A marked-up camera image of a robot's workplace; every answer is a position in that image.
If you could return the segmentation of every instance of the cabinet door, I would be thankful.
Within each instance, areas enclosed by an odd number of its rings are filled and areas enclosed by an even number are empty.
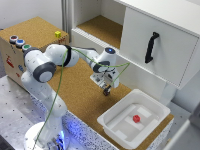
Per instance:
[[[151,56],[145,56],[153,32],[159,34],[154,40]],[[154,74],[179,86],[198,38],[152,17],[127,8],[120,54]]]

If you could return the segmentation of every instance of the brown desk surface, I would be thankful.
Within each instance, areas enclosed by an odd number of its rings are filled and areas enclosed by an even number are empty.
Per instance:
[[[60,71],[61,68],[57,68],[55,76],[49,82],[55,91],[58,87]],[[72,113],[119,149],[123,149],[104,133],[97,118],[127,95],[131,89],[120,84],[118,88],[112,89],[111,94],[106,97],[102,93],[103,90],[90,79],[92,73],[90,67],[82,59],[74,67],[64,68],[59,95]],[[137,150],[146,149],[172,119],[173,115],[169,115]]]

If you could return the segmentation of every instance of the green cable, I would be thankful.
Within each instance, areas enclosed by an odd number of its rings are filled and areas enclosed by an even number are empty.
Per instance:
[[[58,96],[58,92],[59,92],[59,90],[60,90],[60,85],[61,85],[61,81],[62,81],[63,64],[64,64],[64,61],[65,61],[65,57],[66,57],[67,51],[68,51],[68,49],[66,50],[66,52],[64,53],[64,56],[63,56],[62,70],[61,70],[60,81],[59,81],[58,89],[57,89],[57,92],[56,92],[56,96],[55,96],[55,98],[54,98],[54,100],[53,100],[53,104],[52,104],[52,106],[51,106],[51,109],[50,109],[50,112],[49,112],[49,114],[48,114],[48,116],[47,116],[47,119],[46,119],[46,121],[44,122],[44,125],[42,126],[42,128],[41,128],[41,130],[40,130],[40,132],[39,132],[39,134],[38,134],[38,136],[37,136],[37,139],[36,139],[35,144],[34,144],[34,146],[33,146],[33,150],[34,150],[34,148],[35,148],[35,145],[36,145],[36,143],[37,143],[37,141],[38,141],[38,138],[39,138],[39,136],[40,136],[40,134],[41,134],[41,132],[42,132],[42,130],[43,130],[43,128],[44,128],[44,126],[45,126],[47,120],[49,119],[49,117],[50,117],[50,115],[51,115],[51,112],[52,112],[54,103],[55,103],[56,98],[57,98],[57,96]]]
[[[99,64],[97,62],[95,62],[93,59],[89,58],[87,55],[85,55],[83,52],[77,50],[77,49],[74,49],[72,48],[72,50],[75,50],[77,52],[79,52],[80,54],[82,54],[83,56],[85,56],[86,58],[88,58],[90,61],[94,62],[95,64],[99,65],[99,66],[102,66],[102,67],[108,67],[108,68],[115,68],[115,67],[121,67],[121,66],[125,66],[126,67],[119,73],[119,75],[115,78],[115,80],[113,80],[113,82],[111,83],[111,86],[115,83],[115,81],[119,78],[119,76],[126,70],[126,68],[128,68],[128,66],[130,65],[130,63],[125,63],[125,64],[122,64],[122,65],[117,65],[117,66],[107,66],[107,65],[102,65],[102,64]]]
[[[91,60],[92,62],[94,62],[94,63],[96,63],[97,65],[100,65],[100,66],[102,66],[102,67],[115,68],[115,67],[121,67],[121,66],[125,66],[125,65],[126,65],[126,67],[119,73],[119,75],[115,78],[115,80],[113,80],[113,82],[111,83],[111,85],[114,84],[114,82],[119,78],[119,76],[120,76],[120,75],[128,68],[128,66],[130,65],[130,63],[125,63],[125,64],[117,65],[117,66],[106,66],[106,65],[102,65],[102,64],[99,64],[99,63],[95,62],[94,60],[92,60],[91,58],[89,58],[87,55],[85,55],[84,53],[82,53],[81,51],[79,51],[79,50],[77,50],[77,49],[72,49],[72,50],[75,50],[75,51],[81,53],[81,54],[84,55],[86,58],[88,58],[88,59]],[[51,106],[51,109],[50,109],[50,112],[49,112],[49,114],[48,114],[48,116],[47,116],[47,119],[46,119],[46,121],[44,122],[44,125],[42,126],[42,128],[41,128],[41,130],[40,130],[40,132],[39,132],[39,134],[38,134],[38,136],[37,136],[37,139],[36,139],[35,144],[34,144],[34,146],[33,146],[33,150],[34,150],[34,148],[35,148],[35,145],[36,145],[36,143],[37,143],[37,141],[38,141],[38,138],[39,138],[39,136],[40,136],[40,134],[41,134],[41,132],[42,132],[44,126],[46,125],[47,120],[49,119],[49,117],[50,117],[50,115],[51,115],[53,106],[54,106],[55,101],[56,101],[56,98],[57,98],[57,96],[58,96],[58,92],[59,92],[59,90],[60,90],[60,85],[61,85],[61,81],[62,81],[62,75],[63,75],[63,64],[64,64],[64,60],[65,60],[67,51],[68,51],[68,49],[66,50],[66,52],[64,53],[64,56],[63,56],[62,70],[61,70],[60,81],[59,81],[58,89],[57,89],[57,92],[56,92],[56,96],[55,96],[55,98],[54,98],[54,100],[53,100],[53,104],[52,104],[52,106]]]

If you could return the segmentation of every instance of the cabinet compartment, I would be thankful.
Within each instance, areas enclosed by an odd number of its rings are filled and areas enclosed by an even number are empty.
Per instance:
[[[72,28],[120,48],[126,7],[114,0],[73,0]]]
[[[153,60],[145,63],[147,47],[153,32]],[[198,38],[154,18],[127,8],[120,54],[150,72],[179,86]]]

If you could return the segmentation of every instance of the cabinet handle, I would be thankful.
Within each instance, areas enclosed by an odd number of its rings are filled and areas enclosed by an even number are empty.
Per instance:
[[[153,60],[153,57],[151,57],[153,45],[154,45],[154,40],[159,37],[159,34],[156,32],[153,32],[153,36],[149,40],[148,48],[147,48],[147,53],[145,56],[145,63],[148,64],[150,61]]]

